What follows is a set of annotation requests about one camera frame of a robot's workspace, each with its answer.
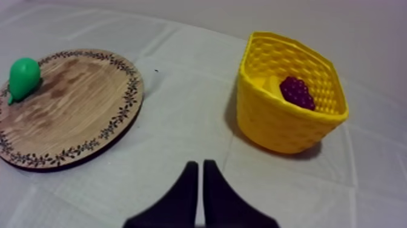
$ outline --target yellow basket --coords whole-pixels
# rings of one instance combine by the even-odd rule
[[[305,81],[314,98],[311,111],[285,101],[279,85],[287,77]],[[249,139],[281,153],[299,153],[319,142],[348,117],[335,68],[298,41],[254,32],[237,83],[237,122]]]

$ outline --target wood grain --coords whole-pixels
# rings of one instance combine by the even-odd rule
[[[39,60],[43,83],[20,103],[0,94],[0,156],[21,167],[70,164],[106,146],[140,109],[134,65],[104,50],[67,50]]]

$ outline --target floral border pattern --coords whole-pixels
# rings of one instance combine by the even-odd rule
[[[49,63],[53,59],[68,58],[71,56],[86,56],[101,61],[109,61],[110,64],[116,66],[118,70],[125,72],[126,75],[129,76],[129,80],[127,82],[126,92],[122,97],[124,100],[124,105],[119,107],[117,115],[111,117],[108,126],[101,130],[97,138],[85,141],[83,144],[76,147],[64,149],[61,153],[54,156],[51,156],[48,153],[38,156],[35,153],[28,153],[26,155],[23,155],[21,154],[21,152],[15,152],[12,144],[7,139],[7,135],[4,133],[4,131],[0,131],[0,154],[9,156],[9,161],[11,163],[23,164],[25,166],[34,168],[46,165],[55,165],[56,167],[58,167],[61,165],[62,162],[68,159],[75,159],[75,157],[81,155],[82,152],[93,151],[95,147],[101,144],[101,140],[108,140],[114,134],[115,128],[117,128],[119,124],[122,124],[125,118],[129,118],[128,114],[130,112],[130,108],[138,102],[136,100],[136,95],[138,94],[137,87],[140,84],[140,80],[134,77],[137,71],[133,67],[127,66],[123,60],[116,59],[113,54],[104,54],[85,50],[63,51],[40,60],[38,62],[38,65],[42,66]],[[8,86],[6,89],[0,92],[0,97],[6,97],[7,93]]]

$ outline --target grape cluster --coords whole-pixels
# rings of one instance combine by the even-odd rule
[[[308,87],[301,79],[289,76],[280,84],[284,99],[304,109],[315,110],[314,98],[309,94]]]

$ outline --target white tablecloth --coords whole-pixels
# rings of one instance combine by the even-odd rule
[[[30,173],[0,161],[0,227],[120,227],[156,202],[187,161],[215,159],[237,193],[283,228],[406,228],[405,107],[342,78],[351,115],[320,151],[294,158],[266,153],[242,136],[234,119],[245,44],[92,8],[23,3],[1,12],[1,84],[20,57],[97,48],[134,62],[146,98],[124,138],[89,163]],[[347,62],[337,65],[339,73],[361,72],[346,71]],[[201,199],[197,223],[204,223]]]

